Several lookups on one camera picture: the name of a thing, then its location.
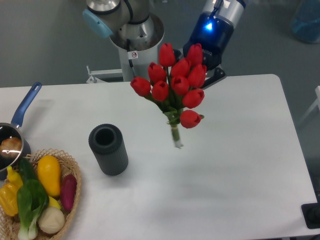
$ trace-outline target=yellow bell pepper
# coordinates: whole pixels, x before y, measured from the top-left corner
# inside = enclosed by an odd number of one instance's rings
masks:
[[[17,192],[18,187],[11,182],[0,188],[0,205],[3,211],[12,217],[18,214]]]
[[[8,175],[7,178],[9,180],[10,183],[16,185],[18,187],[18,189],[23,185],[21,176],[19,173],[17,173],[16,171],[14,171],[12,169],[12,166],[8,166],[6,168],[6,170],[8,171]]]
[[[37,175],[50,197],[60,196],[61,167],[56,157],[51,155],[42,157],[38,162]]]

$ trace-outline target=red tulip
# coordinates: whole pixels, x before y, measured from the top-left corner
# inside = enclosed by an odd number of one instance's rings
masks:
[[[189,82],[184,76],[176,76],[171,80],[171,88],[178,95],[185,95],[189,90]]]
[[[150,82],[143,78],[136,76],[130,83],[133,90],[141,97],[147,96],[151,90]]]
[[[204,60],[204,54],[202,52],[202,46],[200,43],[194,44],[190,47],[186,58],[190,60],[191,66],[195,67],[198,64],[202,64]]]
[[[157,101],[164,101],[169,95],[169,85],[165,81],[158,81],[152,88],[152,97]]]
[[[180,116],[181,125],[186,129],[197,126],[201,121],[201,116],[192,110],[184,110]]]
[[[166,71],[161,67],[161,65],[155,64],[154,62],[150,63],[148,67],[148,75],[153,83],[167,80]]]
[[[191,63],[188,59],[183,58],[182,60],[178,61],[173,67],[171,68],[170,75],[171,77],[176,76],[188,76],[191,68]]]
[[[197,64],[188,76],[189,85],[194,88],[200,88],[206,79],[207,66]]]
[[[164,43],[160,47],[159,63],[163,67],[171,67],[176,63],[176,57],[171,43]]]
[[[197,107],[205,97],[205,92],[202,89],[194,89],[184,95],[182,103],[185,107],[193,109]]]

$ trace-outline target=pot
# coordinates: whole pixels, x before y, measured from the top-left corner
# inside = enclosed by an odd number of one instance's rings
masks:
[[[11,123],[0,123],[0,180],[7,178],[7,167],[15,166],[19,159],[31,154],[29,143],[19,128],[22,126],[27,108],[41,89],[42,84],[36,82],[16,109]]]

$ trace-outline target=black cylinder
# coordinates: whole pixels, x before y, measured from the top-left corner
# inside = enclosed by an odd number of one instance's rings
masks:
[[[115,176],[128,166],[128,155],[119,128],[112,124],[101,124],[89,135],[89,146],[103,173]]]

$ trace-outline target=blue pan handle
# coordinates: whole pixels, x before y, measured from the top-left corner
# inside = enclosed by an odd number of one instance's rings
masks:
[[[26,96],[24,97],[24,99],[16,109],[13,115],[13,118],[11,120],[11,124],[13,124],[15,127],[22,126],[26,110],[31,104],[31,102],[34,100],[36,95],[38,94],[41,87],[42,87],[42,84],[40,82],[36,82],[35,84],[33,84],[29,92],[26,94]]]

